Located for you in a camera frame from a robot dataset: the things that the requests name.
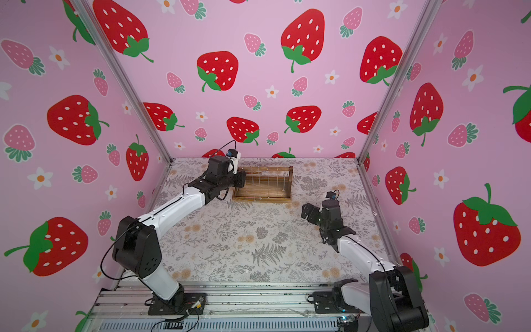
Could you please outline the wooden jewelry display stand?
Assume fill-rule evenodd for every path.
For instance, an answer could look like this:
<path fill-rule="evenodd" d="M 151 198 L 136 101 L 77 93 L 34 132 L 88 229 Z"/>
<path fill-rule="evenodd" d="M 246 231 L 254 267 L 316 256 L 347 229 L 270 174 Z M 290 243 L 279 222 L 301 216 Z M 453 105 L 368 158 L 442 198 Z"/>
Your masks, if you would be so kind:
<path fill-rule="evenodd" d="M 292 201 L 293 166 L 243 167 L 245 185 L 235 188 L 232 200 L 247 203 L 277 203 Z"/>

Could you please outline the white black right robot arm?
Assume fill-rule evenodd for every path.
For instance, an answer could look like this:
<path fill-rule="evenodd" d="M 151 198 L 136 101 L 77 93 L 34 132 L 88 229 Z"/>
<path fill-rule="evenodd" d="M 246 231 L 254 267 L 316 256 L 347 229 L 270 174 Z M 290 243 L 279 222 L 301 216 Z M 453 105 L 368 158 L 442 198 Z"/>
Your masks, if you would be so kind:
<path fill-rule="evenodd" d="M 301 218 L 318 226 L 322 242 L 349 260 L 364 276 L 364 284 L 340 282 L 334 293 L 339 310 L 348 306 L 369 314 L 379 331 L 417 331 L 430 325 L 414 272 L 384 260 L 355 239 L 355 231 L 344 225 L 334 192 L 329 192 L 319 207 L 304 204 Z"/>

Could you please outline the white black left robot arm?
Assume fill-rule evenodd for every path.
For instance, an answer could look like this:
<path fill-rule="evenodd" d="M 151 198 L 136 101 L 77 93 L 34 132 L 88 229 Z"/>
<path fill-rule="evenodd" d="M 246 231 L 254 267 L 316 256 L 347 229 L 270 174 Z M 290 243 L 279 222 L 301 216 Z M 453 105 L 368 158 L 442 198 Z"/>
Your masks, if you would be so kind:
<path fill-rule="evenodd" d="M 138 218 L 125 217 L 118 226 L 112 258 L 147 286 L 163 304 L 175 310 L 184 307 L 184 290 L 162 263 L 160 240 L 182 219 L 212 200 L 223 200 L 221 192 L 243 188 L 246 173 L 238 168 L 241 154 L 230 149 L 213 156 L 199 178 L 183 186 L 180 195 Z"/>

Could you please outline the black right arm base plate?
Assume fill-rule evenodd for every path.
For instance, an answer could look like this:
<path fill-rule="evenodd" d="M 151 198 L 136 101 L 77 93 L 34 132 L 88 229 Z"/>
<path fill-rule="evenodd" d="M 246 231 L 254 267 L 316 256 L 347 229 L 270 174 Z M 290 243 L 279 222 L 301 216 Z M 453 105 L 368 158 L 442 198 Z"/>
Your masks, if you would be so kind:
<path fill-rule="evenodd" d="M 307 297 L 307 302 L 314 306 L 317 314 L 359 314 L 362 311 L 357 307 L 349 306 L 333 291 L 318 291 Z"/>

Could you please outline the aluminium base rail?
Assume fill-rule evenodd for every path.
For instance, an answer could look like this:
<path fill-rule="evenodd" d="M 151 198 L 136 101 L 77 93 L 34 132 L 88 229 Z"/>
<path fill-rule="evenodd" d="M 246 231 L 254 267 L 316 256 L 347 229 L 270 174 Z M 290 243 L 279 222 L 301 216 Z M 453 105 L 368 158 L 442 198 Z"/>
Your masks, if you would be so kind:
<path fill-rule="evenodd" d="M 153 294 L 138 282 L 102 291 L 78 331 L 379 331 L 371 316 L 317 314 L 307 297 L 340 285 L 316 283 L 195 283 L 185 293 L 206 293 L 202 315 L 148 315 Z M 430 325 L 417 331 L 435 331 Z"/>

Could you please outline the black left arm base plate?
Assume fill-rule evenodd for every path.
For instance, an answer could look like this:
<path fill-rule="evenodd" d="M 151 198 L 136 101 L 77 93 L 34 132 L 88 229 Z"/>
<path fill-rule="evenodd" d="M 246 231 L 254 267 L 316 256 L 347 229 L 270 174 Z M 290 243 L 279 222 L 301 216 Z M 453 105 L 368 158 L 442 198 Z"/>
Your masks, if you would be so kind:
<path fill-rule="evenodd" d="M 202 315 L 206 293 L 177 293 L 171 300 L 162 300 L 156 295 L 145 302 L 148 315 Z"/>

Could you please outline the aluminium corner frame post left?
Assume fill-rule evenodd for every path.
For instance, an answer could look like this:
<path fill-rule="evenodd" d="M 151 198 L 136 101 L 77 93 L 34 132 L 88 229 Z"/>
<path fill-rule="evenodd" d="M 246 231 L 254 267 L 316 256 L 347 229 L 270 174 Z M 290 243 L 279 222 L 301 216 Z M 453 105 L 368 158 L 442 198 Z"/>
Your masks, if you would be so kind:
<path fill-rule="evenodd" d="M 137 117 L 144 126 L 148 136 L 151 138 L 153 144 L 156 146 L 164 162 L 168 165 L 171 165 L 173 162 L 173 158 L 171 157 L 171 154 L 169 153 L 163 140 L 158 134 L 156 127 L 152 123 L 149 114 L 147 113 L 147 110 L 145 109 L 137 92 L 135 91 L 134 86 L 131 84 L 131 81 L 127 76 L 126 70 L 124 70 L 119 59 L 116 57 L 115 51 L 112 49 L 111 44 L 107 40 L 104 31 L 101 29 L 99 23 L 97 22 L 95 14 L 92 10 L 92 1 L 73 0 L 72 3 L 74 8 L 80 15 L 80 18 L 86 26 L 88 32 L 93 37 L 96 46 L 102 54 L 102 57 L 105 59 L 113 75 L 118 81 L 118 84 L 123 90 L 127 101 L 131 104 Z"/>

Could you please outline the aluminium corner frame post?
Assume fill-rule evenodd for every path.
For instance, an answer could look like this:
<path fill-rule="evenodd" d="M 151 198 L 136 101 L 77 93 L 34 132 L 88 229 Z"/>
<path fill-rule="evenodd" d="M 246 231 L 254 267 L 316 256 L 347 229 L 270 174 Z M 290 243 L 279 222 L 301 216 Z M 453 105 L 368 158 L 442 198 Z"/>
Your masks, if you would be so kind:
<path fill-rule="evenodd" d="M 398 91 L 402 87 L 402 84 L 406 78 L 407 70 L 416 59 L 420 47 L 422 46 L 441 5 L 442 1 L 440 0 L 430 0 L 425 2 L 423 10 L 420 12 L 416 25 L 413 29 L 412 35 L 409 38 L 408 44 L 403 51 L 403 56 L 400 64 L 398 65 L 398 69 L 394 74 L 393 80 L 391 80 L 387 92 L 384 94 L 384 98 L 380 105 L 380 109 L 378 109 L 376 119 L 370 129 L 362 151 L 358 156 L 359 165 L 365 161 L 366 155 L 370 152 L 371 146 L 376 140 L 376 136 L 379 134 L 379 131 L 383 126 L 395 99 L 398 96 Z"/>
<path fill-rule="evenodd" d="M 137 117 L 144 126 L 148 136 L 151 138 L 153 144 L 156 146 L 164 162 L 168 165 L 171 165 L 173 162 L 173 158 L 171 157 L 171 154 L 169 153 L 163 140 L 158 134 L 156 127 L 152 123 L 149 114 L 147 113 L 147 110 L 145 109 L 137 92 L 135 91 L 134 86 L 131 84 L 131 81 L 127 76 L 126 70 L 124 70 L 119 59 L 116 57 L 115 51 L 112 49 L 111 44 L 107 40 L 104 31 L 101 29 L 99 23 L 97 22 L 95 14 L 92 10 L 92 1 L 73 0 L 72 3 L 74 8 L 80 15 L 80 18 L 86 26 L 88 32 L 93 37 L 96 46 L 102 54 L 102 57 L 105 59 L 113 75 L 118 81 L 118 84 L 123 90 L 127 101 L 131 104 Z"/>

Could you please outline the aluminium corner frame post right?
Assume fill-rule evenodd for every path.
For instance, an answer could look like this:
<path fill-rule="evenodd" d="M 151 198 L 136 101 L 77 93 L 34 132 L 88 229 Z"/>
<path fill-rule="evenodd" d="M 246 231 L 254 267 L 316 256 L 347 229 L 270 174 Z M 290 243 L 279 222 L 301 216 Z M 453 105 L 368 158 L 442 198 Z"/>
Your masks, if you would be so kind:
<path fill-rule="evenodd" d="M 380 105 L 380 109 L 378 109 L 376 119 L 370 129 L 362 151 L 358 156 L 359 165 L 365 161 L 366 155 L 370 152 L 371 146 L 376 140 L 376 136 L 379 134 L 379 131 L 383 126 L 395 99 L 398 96 L 398 91 L 402 87 L 402 84 L 406 78 L 407 70 L 416 59 L 420 47 L 422 46 L 441 5 L 442 1 L 440 0 L 430 0 L 425 2 L 423 10 L 420 12 L 416 25 L 413 29 L 412 35 L 409 38 L 408 44 L 403 51 L 403 56 L 400 64 L 398 65 L 398 69 L 394 74 L 393 80 L 391 80 L 387 92 L 384 94 L 384 98 Z"/>

